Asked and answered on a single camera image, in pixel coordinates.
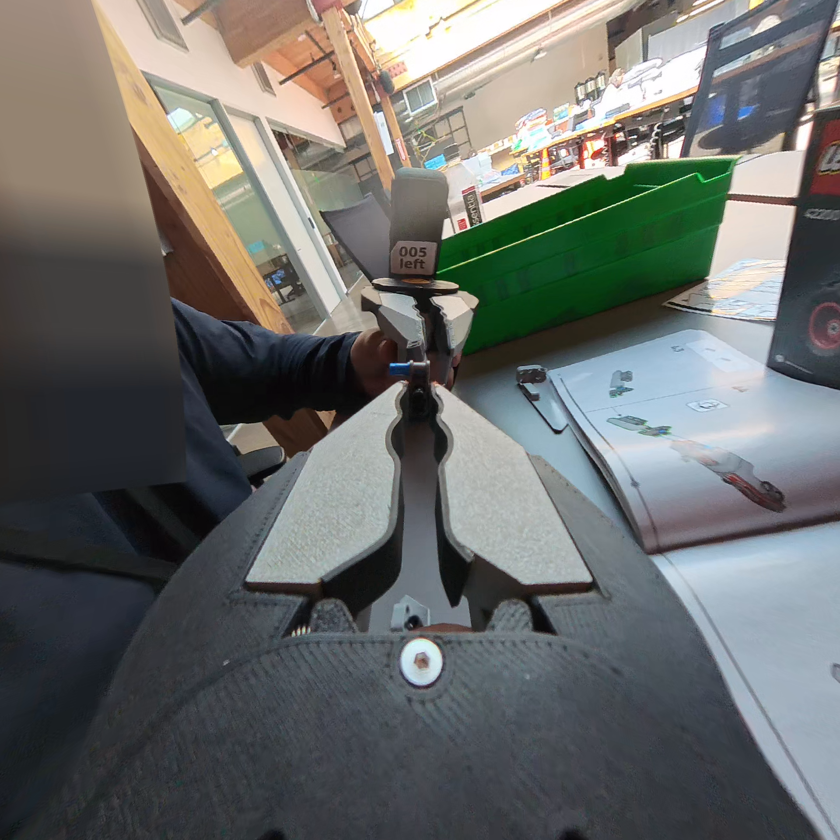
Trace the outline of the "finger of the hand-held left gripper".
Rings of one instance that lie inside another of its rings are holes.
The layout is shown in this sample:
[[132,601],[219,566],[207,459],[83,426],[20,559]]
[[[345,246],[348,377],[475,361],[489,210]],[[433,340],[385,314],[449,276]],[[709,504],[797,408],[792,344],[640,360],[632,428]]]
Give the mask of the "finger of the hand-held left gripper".
[[377,289],[363,289],[360,296],[363,312],[372,313],[384,336],[395,342],[397,361],[428,361],[428,327],[414,298]]
[[463,355],[478,299],[467,292],[431,298],[431,378],[447,385]]

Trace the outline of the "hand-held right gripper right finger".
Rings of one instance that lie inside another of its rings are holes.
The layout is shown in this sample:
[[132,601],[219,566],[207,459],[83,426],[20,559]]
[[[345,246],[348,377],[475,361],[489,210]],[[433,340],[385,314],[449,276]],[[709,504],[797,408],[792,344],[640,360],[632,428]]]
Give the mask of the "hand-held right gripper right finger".
[[577,595],[595,582],[532,458],[451,391],[433,385],[440,578],[486,627],[504,601]]

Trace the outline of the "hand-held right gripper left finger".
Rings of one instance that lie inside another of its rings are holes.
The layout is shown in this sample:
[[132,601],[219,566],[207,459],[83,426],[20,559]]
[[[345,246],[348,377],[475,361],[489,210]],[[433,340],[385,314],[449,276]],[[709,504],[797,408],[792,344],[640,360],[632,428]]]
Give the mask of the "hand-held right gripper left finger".
[[393,384],[303,462],[255,556],[255,592],[342,601],[353,616],[402,565],[404,384]]

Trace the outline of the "grey lego assembly blue pin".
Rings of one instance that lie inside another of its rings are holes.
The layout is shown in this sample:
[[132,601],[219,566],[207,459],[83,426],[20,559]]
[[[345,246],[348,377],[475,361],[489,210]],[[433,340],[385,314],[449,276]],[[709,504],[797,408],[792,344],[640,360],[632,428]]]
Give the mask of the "grey lego assembly blue pin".
[[427,360],[391,363],[388,373],[404,384],[401,398],[403,418],[410,423],[428,420],[433,397],[430,363]]

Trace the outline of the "person's left forearm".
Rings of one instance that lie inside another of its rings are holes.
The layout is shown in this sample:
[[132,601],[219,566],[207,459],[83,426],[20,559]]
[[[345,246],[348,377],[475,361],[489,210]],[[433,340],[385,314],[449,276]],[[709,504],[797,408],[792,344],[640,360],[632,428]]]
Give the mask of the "person's left forearm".
[[351,361],[358,333],[280,334],[171,305],[189,430],[290,419],[302,409],[351,414],[370,400]]

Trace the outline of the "open lego instruction booklet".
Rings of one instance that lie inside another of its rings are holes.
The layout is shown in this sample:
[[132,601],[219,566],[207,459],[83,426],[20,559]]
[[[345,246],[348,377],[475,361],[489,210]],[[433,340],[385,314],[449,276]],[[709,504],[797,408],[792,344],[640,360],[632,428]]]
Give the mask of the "open lego instruction booklet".
[[838,391],[693,329],[549,381],[771,765],[838,838]]

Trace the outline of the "black lego set box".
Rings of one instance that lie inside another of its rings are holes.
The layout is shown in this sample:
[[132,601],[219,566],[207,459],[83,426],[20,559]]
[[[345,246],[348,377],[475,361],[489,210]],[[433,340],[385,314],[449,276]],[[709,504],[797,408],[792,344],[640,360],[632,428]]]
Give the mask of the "black lego set box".
[[839,388],[839,105],[815,113],[768,366]]

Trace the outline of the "person's left hand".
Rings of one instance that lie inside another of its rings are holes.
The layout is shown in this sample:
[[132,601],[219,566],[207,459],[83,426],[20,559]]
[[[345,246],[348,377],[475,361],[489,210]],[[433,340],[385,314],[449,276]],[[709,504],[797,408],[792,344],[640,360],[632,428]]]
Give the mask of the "person's left hand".
[[398,363],[399,346],[380,329],[367,329],[354,340],[350,361],[361,391],[376,398],[397,383],[391,365]]

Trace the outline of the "green plastic bin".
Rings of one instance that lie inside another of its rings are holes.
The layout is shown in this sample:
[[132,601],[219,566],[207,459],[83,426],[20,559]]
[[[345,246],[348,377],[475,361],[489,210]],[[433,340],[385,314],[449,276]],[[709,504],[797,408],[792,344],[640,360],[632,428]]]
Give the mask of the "green plastic bin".
[[478,298],[464,355],[705,279],[738,155],[628,164],[444,240]]

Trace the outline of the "small instruction leaflet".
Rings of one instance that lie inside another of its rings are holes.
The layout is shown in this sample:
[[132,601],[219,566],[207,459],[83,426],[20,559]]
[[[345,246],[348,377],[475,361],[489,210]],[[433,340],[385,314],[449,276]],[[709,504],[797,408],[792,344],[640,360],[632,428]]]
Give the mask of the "small instruction leaflet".
[[777,317],[784,271],[783,260],[740,260],[663,306],[721,319],[772,323]]

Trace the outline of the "black framed display board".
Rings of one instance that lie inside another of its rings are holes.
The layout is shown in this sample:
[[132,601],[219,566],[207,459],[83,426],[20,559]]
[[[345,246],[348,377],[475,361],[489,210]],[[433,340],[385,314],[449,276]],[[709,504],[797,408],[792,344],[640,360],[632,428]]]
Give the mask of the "black framed display board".
[[792,151],[836,8],[763,2],[713,27],[680,157]]

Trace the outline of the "wooden post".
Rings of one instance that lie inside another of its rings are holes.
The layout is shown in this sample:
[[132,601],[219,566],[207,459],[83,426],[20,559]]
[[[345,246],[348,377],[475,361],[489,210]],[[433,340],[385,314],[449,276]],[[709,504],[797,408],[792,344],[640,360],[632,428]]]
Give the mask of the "wooden post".
[[343,24],[340,8],[340,2],[326,2],[323,5],[320,16],[338,60],[345,87],[350,94],[356,115],[360,120],[360,125],[375,169],[380,177],[383,190],[390,192],[394,177],[392,164],[388,153],[385,151],[379,126],[375,119],[375,113],[369,100],[350,38]]

